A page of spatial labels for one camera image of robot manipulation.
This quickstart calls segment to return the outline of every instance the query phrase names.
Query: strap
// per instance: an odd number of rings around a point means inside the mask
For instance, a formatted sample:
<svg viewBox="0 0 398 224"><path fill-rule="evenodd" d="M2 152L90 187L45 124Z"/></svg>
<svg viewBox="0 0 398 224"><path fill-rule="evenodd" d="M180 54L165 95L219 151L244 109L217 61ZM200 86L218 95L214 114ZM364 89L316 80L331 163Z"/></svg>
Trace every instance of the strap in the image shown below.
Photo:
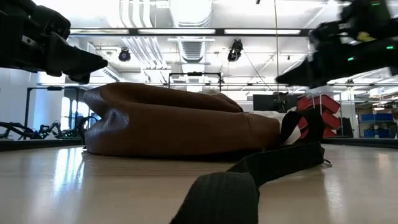
<svg viewBox="0 0 398 224"><path fill-rule="evenodd" d="M203 175L191 186L172 224L257 224L258 188L323 163L319 142L260 152L227 172Z"/></svg>
<svg viewBox="0 0 398 224"><path fill-rule="evenodd" d="M308 123L308 134L303 142L315 142L321 141L323 137L323 118L318 110L302 110L302 111L290 111L282 120L282 128L280 130L280 144L286 142L286 140L293 133L294 129L302 118L305 118Z"/></svg>

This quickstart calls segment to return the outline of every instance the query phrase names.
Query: white ceiling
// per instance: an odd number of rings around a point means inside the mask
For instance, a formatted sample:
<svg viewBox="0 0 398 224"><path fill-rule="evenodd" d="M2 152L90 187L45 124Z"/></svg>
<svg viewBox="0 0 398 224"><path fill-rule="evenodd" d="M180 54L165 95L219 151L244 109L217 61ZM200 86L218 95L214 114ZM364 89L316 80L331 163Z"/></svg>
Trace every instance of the white ceiling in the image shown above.
<svg viewBox="0 0 398 224"><path fill-rule="evenodd" d="M107 28L110 27L107 20L109 5L118 4L120 0L34 1L63 14L71 21L74 28ZM154 27L171 27L167 1L151 1L151 3L150 17ZM255 0L213 0L210 27L276 28L274 1L262 0L260 5L255 3ZM321 22L337 20L340 7L341 4L336 1L276 0L277 27L311 29ZM398 15L398 1L389 1L389 8L393 16ZM177 72L180 70L180 66L176 65L180 62L177 44L167 41L167 38L157 38L160 51L168 65L172 66L173 72ZM257 82L256 69L263 78L272 82L273 78L278 75L278 69L281 74L308 53L307 38L304 37L279 37L276 39L275 37L237 36L235 38L242 40L244 52L237 62L228 63L227 53L234 37L212 37L215 41L209 44L205 55L205 62L210 63L205 66L205 72L223 72L224 75L230 77L226 82L236 82L233 77L244 77L244 79L240 78L239 82ZM96 47L108 46L108 49L116 50L125 47L120 37L80 37L80 42L91 42ZM277 51L277 56L270 60ZM122 63L117 59L118 53L112 54L107 59L121 74L123 72L129 72L129 74L141 72L137 58L132 55L130 62Z"/></svg>

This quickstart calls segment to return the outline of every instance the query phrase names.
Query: window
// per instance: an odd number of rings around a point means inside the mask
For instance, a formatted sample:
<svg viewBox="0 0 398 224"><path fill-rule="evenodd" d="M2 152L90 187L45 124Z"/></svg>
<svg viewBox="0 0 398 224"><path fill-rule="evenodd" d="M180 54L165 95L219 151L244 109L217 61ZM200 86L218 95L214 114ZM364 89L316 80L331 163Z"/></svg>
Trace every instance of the window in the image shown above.
<svg viewBox="0 0 398 224"><path fill-rule="evenodd" d="M76 100L70 100L67 97L62 98L62 117L61 117L61 130L73 129L75 128L75 115L77 108L77 117L78 121L81 118L87 117L89 115L97 116L94 112L92 112L87 104L84 102L77 103ZM85 123L84 128L90 127L94 124L94 120L90 120Z"/></svg>
<svg viewBox="0 0 398 224"><path fill-rule="evenodd" d="M62 108L61 108L61 130L70 129L69 114L70 114L70 100L67 97L63 97Z"/></svg>

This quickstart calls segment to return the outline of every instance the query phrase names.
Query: blue crate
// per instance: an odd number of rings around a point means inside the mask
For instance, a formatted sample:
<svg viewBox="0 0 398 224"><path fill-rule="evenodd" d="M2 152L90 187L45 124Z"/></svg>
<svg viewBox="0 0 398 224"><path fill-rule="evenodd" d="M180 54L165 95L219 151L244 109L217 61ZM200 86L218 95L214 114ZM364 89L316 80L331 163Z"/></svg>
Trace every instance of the blue crate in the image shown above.
<svg viewBox="0 0 398 224"><path fill-rule="evenodd" d="M377 134L379 135L379 138L389 138L390 129L378 129ZM376 131L373 129L367 129L363 131L363 135L366 138L374 138L376 135Z"/></svg>
<svg viewBox="0 0 398 224"><path fill-rule="evenodd" d="M393 121L392 114L376 114L376 121Z"/></svg>
<svg viewBox="0 0 398 224"><path fill-rule="evenodd" d="M367 129L363 131L363 136L366 138L374 138L375 135L376 135L375 130Z"/></svg>
<svg viewBox="0 0 398 224"><path fill-rule="evenodd" d="M390 138L390 129L378 129L379 138Z"/></svg>
<svg viewBox="0 0 398 224"><path fill-rule="evenodd" d="M363 121L393 121L392 114L362 114Z"/></svg>

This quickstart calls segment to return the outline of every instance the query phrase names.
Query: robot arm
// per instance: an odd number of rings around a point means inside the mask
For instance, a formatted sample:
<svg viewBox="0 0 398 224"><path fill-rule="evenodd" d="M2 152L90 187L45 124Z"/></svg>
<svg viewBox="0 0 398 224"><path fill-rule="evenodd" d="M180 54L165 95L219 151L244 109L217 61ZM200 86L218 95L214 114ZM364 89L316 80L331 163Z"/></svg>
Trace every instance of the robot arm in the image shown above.
<svg viewBox="0 0 398 224"><path fill-rule="evenodd" d="M308 39L315 52L279 76L278 83L315 88L329 80L398 66L398 41L392 39L398 34L398 20L391 19L384 0L354 0L340 18L311 31ZM341 43L344 35L359 44Z"/></svg>
<svg viewBox="0 0 398 224"><path fill-rule="evenodd" d="M65 41L70 22L61 14L31 0L0 2L0 67L43 71L88 83L90 73L106 67L99 55L71 47Z"/></svg>

